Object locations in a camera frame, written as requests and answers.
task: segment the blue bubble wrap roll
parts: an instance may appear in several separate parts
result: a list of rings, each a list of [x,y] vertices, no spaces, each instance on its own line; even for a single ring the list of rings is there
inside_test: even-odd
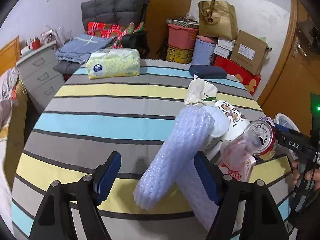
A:
[[[213,125],[213,117],[199,106],[188,105],[180,111],[169,137],[135,188],[138,206],[150,210],[156,205],[203,146]]]
[[[209,231],[219,206],[209,199],[192,159],[177,177],[179,189],[195,214],[198,221]]]

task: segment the white box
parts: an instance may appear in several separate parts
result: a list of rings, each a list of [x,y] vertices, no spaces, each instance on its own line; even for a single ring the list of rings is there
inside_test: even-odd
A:
[[[231,51],[220,46],[216,46],[213,51],[214,54],[217,54],[224,58],[230,58]]]
[[[218,46],[223,47],[225,49],[228,49],[230,51],[233,50],[233,47],[235,46],[235,41],[231,40],[224,40],[224,39],[218,39]]]

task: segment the drawer handle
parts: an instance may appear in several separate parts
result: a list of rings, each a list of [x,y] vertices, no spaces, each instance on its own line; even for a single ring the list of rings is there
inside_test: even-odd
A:
[[[46,92],[44,92],[44,94],[47,95],[47,96],[49,96],[49,95],[51,95],[53,93],[54,93],[53,87],[50,87]]]
[[[45,63],[45,60],[43,59],[43,57],[39,60],[37,60],[36,62],[32,63],[34,66],[36,67],[40,67]]]
[[[39,76],[37,79],[40,81],[45,81],[48,78],[49,78],[49,74],[46,72],[43,75]]]

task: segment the yellow tissue package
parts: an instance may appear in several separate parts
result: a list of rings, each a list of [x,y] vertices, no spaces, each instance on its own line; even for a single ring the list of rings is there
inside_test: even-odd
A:
[[[136,49],[100,49],[87,62],[90,79],[140,74],[140,54]]]

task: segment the soda can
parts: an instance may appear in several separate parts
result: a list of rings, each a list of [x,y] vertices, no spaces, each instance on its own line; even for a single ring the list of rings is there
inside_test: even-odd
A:
[[[247,128],[253,130],[262,143],[261,148],[254,155],[264,161],[270,160],[276,153],[276,136],[270,123],[256,120],[251,122]]]

